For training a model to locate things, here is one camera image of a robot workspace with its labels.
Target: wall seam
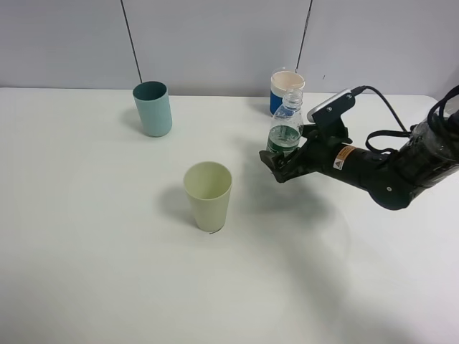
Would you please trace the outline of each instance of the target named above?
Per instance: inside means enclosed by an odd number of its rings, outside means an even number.
[[[124,21],[125,21],[125,23],[126,23],[126,29],[128,29],[129,40],[131,41],[132,53],[133,53],[133,55],[134,55],[134,60],[136,61],[136,67],[137,67],[138,78],[139,78],[139,80],[140,80],[141,83],[142,83],[141,69],[138,67],[136,48],[134,47],[134,42],[133,42],[133,40],[132,40],[131,28],[129,27],[128,17],[126,16],[126,9],[124,8],[123,0],[120,0],[120,2],[121,2],[121,8],[123,9],[123,15],[124,15]]]
[[[308,15],[306,16],[306,22],[304,23],[303,38],[301,39],[300,52],[298,54],[298,61],[296,62],[296,68],[295,68],[296,72],[298,72],[298,68],[300,67],[301,53],[303,52],[303,45],[304,45],[304,39],[306,38],[306,31],[308,31],[309,18],[311,17],[311,11],[313,9],[313,2],[314,0],[311,0],[311,2],[309,3]]]

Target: green bottle label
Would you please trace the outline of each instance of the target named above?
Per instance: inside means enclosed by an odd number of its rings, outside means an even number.
[[[271,128],[266,150],[272,153],[283,153],[288,156],[300,143],[300,133],[287,125]]]

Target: plastic cup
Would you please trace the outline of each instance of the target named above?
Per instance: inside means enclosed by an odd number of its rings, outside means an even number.
[[[227,218],[232,177],[220,163],[205,161],[192,166],[184,177],[191,211],[200,229],[219,231]]]
[[[134,88],[133,96],[145,134],[165,136],[172,128],[167,86],[159,81],[147,81]]]
[[[270,112],[275,111],[282,105],[282,98],[287,90],[303,90],[304,79],[293,70],[279,68],[271,76]]]

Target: plastic water bottle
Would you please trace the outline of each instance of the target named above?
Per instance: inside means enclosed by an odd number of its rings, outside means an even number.
[[[282,105],[274,113],[271,120],[267,151],[283,153],[284,156],[287,156],[298,147],[303,128],[302,104],[303,92],[301,90],[288,90],[286,92],[282,99]]]

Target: blue and white cup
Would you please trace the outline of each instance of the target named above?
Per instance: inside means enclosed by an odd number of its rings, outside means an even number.
[[[270,112],[274,115],[282,105],[282,98],[287,90],[303,90],[304,79],[293,70],[279,68],[271,76]]]

